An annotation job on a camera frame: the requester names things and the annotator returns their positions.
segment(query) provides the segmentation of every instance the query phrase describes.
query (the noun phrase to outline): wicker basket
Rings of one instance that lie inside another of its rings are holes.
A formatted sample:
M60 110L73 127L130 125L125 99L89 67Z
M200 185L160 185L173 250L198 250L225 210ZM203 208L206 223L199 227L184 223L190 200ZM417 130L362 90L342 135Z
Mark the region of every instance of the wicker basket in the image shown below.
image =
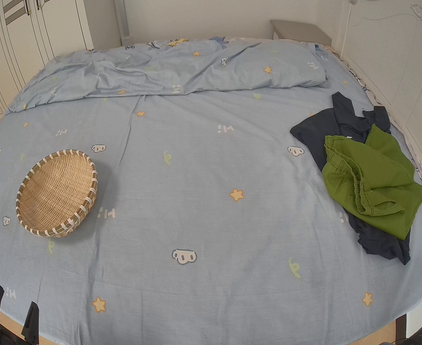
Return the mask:
M75 230L96 199L97 172L85 153L65 149L41 159L19 187L16 213L34 235L63 237Z

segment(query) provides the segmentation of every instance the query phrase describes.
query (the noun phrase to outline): nightstand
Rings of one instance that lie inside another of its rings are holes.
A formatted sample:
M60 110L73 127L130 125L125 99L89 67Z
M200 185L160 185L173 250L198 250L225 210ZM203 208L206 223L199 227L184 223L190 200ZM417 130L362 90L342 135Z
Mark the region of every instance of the nightstand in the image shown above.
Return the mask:
M275 19L272 19L270 23L273 26L274 40L317 42L325 46L332 44L332 39L314 24Z

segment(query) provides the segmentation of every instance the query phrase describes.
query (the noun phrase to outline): star print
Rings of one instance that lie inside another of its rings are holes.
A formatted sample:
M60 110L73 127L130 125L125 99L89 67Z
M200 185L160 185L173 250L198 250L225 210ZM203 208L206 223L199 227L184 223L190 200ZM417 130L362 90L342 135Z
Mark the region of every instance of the star print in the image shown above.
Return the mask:
M366 295L363 298L363 303L366 305L366 307L368 307L370 305L370 303L372 303L372 293L366 293Z
M101 300L99 297L96 298L96 300L93 302L93 305L95 306L95 311L97 313L106 311L106 301Z
M244 196L242 195L242 190L233 189L233 192L230 193L230 196L233 198L235 202L238 202L239 199L243 199Z

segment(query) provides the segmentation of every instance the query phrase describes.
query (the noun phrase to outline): pile of clothes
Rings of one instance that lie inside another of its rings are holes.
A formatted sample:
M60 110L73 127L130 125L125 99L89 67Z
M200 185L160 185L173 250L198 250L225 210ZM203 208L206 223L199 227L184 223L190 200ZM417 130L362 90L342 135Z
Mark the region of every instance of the pile of clothes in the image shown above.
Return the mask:
M368 254L410 260L410 227L422 202L415 168L391 135L385 107L355 115L337 92L333 107L291 129L322 171L329 195L347 211Z

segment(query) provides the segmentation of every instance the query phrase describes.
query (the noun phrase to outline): bed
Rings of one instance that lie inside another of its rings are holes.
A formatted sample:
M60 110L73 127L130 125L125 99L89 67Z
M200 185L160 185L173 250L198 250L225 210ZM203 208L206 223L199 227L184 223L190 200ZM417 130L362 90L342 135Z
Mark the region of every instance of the bed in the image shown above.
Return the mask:
M336 92L356 115L384 104L422 184L422 96L407 94L422 94L410 75L422 47L391 51L422 35L412 1L344 0L334 47L352 71L321 45L240 38L52 60L0 123L3 312L23 322L35 301L40 334L66 345L348 344L415 307L422 204L406 265L366 254L289 133ZM382 5L410 24L382 29L397 17ZM401 55L405 70L381 67ZM96 202L65 238L39 237L14 201L31 166L64 149L96 164Z

